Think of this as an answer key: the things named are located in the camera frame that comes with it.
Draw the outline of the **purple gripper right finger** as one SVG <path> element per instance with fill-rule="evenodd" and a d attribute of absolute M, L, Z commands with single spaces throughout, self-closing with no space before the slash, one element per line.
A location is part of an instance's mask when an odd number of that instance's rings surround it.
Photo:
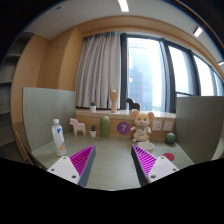
<path fill-rule="evenodd" d="M 131 156 L 141 187 L 178 171 L 165 156 L 156 157 L 136 145 L 131 146 Z"/>

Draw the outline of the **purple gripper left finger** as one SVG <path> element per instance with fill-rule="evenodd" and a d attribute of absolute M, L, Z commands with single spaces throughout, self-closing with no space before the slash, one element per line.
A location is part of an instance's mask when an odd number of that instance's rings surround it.
<path fill-rule="evenodd" d="M 71 157 L 62 156 L 48 169 L 48 172 L 81 187 L 85 187 L 95 156 L 96 147 L 91 145 Z"/>

